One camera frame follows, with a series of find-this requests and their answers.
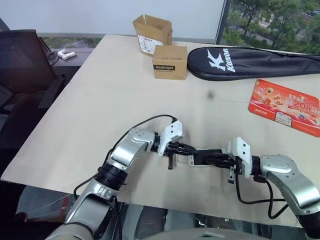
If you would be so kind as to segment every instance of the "open cardboard box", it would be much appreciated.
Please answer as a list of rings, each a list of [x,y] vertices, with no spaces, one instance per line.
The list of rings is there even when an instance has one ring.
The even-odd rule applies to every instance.
[[[139,16],[133,21],[143,54],[153,56],[156,45],[172,45],[172,24],[168,20],[150,15]]]

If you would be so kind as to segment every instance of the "window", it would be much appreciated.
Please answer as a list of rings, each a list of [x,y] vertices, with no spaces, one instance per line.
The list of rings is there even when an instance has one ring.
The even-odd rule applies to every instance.
[[[42,37],[50,49],[91,49],[102,38],[98,37]]]
[[[320,54],[320,0],[231,0],[220,44]]]

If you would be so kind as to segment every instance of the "white wall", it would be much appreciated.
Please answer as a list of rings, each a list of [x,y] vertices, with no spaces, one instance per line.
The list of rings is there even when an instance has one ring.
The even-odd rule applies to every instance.
[[[11,30],[135,35],[141,14],[170,20],[176,38],[215,39],[224,0],[0,0]]]

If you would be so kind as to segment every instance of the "chair armrest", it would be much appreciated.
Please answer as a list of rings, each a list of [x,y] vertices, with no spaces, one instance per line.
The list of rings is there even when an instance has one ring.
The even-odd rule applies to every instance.
[[[52,105],[56,97],[59,95],[64,81],[65,79],[63,77],[52,81],[39,104],[39,109],[48,109]]]

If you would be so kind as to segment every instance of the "black cable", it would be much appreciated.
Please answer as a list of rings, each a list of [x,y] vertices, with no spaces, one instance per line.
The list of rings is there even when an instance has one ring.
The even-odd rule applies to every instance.
[[[78,190],[80,187],[82,187],[83,185],[85,185],[86,183],[90,182],[95,176],[96,176],[96,174],[93,175],[92,177],[88,178],[88,179],[85,180],[84,182],[80,183],[78,186],[76,186],[76,187],[74,188],[74,190],[73,190],[73,197],[74,197],[75,200],[78,199],[77,190]]]
[[[263,200],[256,200],[256,201],[242,200],[241,195],[240,195],[239,174],[238,173],[235,173],[235,188],[236,188],[236,195],[238,197],[238,200],[243,204],[251,205],[251,204],[261,204],[261,203],[270,203],[271,202],[270,199],[263,199]],[[273,199],[272,201],[273,202],[285,202],[286,200],[284,200],[283,198],[276,198],[276,199]]]
[[[247,205],[252,205],[252,204],[261,204],[261,203],[269,203],[269,207],[268,207],[268,217],[270,219],[276,219],[277,217],[279,217],[288,207],[289,205],[286,204],[284,205],[283,208],[281,208],[275,215],[272,216],[272,207],[273,207],[273,203],[274,202],[285,202],[286,200],[284,199],[279,199],[276,198],[274,199],[274,191],[272,190],[272,187],[270,185],[270,183],[268,181],[265,181],[265,183],[267,184],[268,188],[269,188],[269,192],[270,192],[270,199],[263,199],[263,200],[256,200],[256,201],[244,201],[241,199],[241,195],[240,195],[240,188],[239,188],[239,174],[235,173],[235,188],[236,188],[236,195],[238,197],[238,200],[243,203],[243,204],[247,204]]]
[[[146,122],[149,122],[150,120],[152,119],[156,119],[156,118],[161,118],[161,117],[169,117],[169,118],[172,118],[172,123],[175,122],[177,120],[176,117],[172,116],[172,115],[169,115],[169,114],[160,114],[160,115],[156,115],[156,116],[153,116],[153,117],[150,117],[142,122],[139,122],[138,124],[134,125],[133,127],[131,127],[128,131],[126,131],[120,138],[119,140],[114,144],[114,146],[108,151],[108,153],[106,154],[105,156],[105,159],[104,159],[104,162],[103,162],[103,165],[107,162],[107,159],[109,158],[109,155],[116,149],[117,145],[121,142],[122,139],[124,139],[124,137],[129,133],[129,131],[131,129],[134,129],[142,124],[145,124]]]
[[[129,133],[129,131],[130,131],[131,129],[134,129],[134,128],[142,125],[142,124],[145,124],[146,122],[148,122],[148,121],[150,121],[150,120],[152,120],[152,119],[161,118],[161,117],[169,117],[169,118],[172,118],[172,123],[177,120],[177,118],[174,117],[174,116],[172,116],[172,115],[169,115],[169,114],[160,114],[160,115],[156,115],[156,116],[150,117],[150,118],[148,118],[147,120],[144,120],[144,121],[142,121],[142,122],[134,125],[134,126],[131,127],[128,131],[126,131],[125,134],[123,134],[123,135],[119,138],[119,140],[114,144],[114,146],[108,151],[108,153],[106,154],[105,160],[104,160],[104,162],[103,162],[103,165],[106,163],[109,155],[113,152],[113,150],[115,150],[115,148],[117,147],[117,145],[118,145],[118,144],[121,142],[121,140]],[[90,177],[89,179],[85,180],[84,182],[80,183],[78,186],[75,187],[75,189],[73,190],[73,197],[74,197],[75,200],[78,199],[77,190],[78,190],[81,186],[83,186],[83,185],[85,185],[86,183],[90,182],[95,176],[97,176],[97,174],[93,175],[92,177]]]
[[[119,203],[117,197],[114,197],[114,208],[115,208],[115,213],[117,217],[117,228],[119,232],[119,240],[122,240],[122,223],[121,223],[121,215],[120,215],[120,208],[119,208]]]
[[[268,188],[270,191],[270,203],[269,203],[269,208],[268,208],[268,217],[270,219],[276,219],[289,207],[289,205],[288,204],[284,205],[283,208],[281,208],[275,215],[272,216],[272,207],[274,204],[274,191],[272,190],[272,187],[268,181],[266,181],[266,184],[268,185]]]
[[[46,54],[46,58],[48,59],[49,63],[50,61],[53,61],[50,63],[51,66],[55,65],[59,61],[59,56],[57,51],[52,51]]]

